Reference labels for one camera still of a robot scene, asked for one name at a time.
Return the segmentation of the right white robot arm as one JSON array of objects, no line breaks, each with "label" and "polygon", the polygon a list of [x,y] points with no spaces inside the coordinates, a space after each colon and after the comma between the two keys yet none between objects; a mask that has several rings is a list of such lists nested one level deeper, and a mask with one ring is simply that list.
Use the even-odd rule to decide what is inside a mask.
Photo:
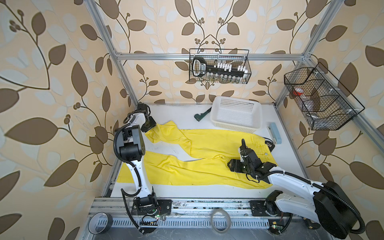
[{"label": "right white robot arm", "polygon": [[264,201],[251,201],[253,216],[277,217],[288,214],[302,217],[308,227],[323,227],[333,237],[344,240],[349,234],[360,235],[366,224],[352,201],[333,181],[321,183],[287,172],[271,162],[262,162],[245,140],[240,158],[228,162],[231,172],[245,174],[254,183],[281,187]]}]

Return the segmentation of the yellow trousers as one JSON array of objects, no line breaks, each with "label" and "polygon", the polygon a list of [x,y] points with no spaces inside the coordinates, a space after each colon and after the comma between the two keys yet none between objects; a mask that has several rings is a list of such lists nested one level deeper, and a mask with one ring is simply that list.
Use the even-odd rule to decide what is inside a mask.
[{"label": "yellow trousers", "polygon": [[275,164],[265,139],[255,134],[213,129],[181,130],[173,122],[157,125],[146,134],[153,143],[180,146],[194,161],[147,151],[144,164],[149,182],[165,186],[227,185],[242,189],[267,189],[270,184],[251,182],[245,174],[231,172],[227,164],[239,159],[242,140],[264,162]]}]

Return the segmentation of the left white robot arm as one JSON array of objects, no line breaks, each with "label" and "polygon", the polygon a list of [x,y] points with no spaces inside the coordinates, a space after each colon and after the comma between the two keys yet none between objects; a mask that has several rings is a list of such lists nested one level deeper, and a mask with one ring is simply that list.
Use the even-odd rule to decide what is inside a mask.
[{"label": "left white robot arm", "polygon": [[115,130],[113,142],[114,153],[131,171],[136,188],[133,194],[121,189],[122,196],[134,199],[133,207],[140,215],[153,215],[159,210],[157,197],[147,177],[144,164],[146,147],[143,133],[156,126],[150,114],[150,107],[139,103],[135,111],[125,118],[124,125]]}]

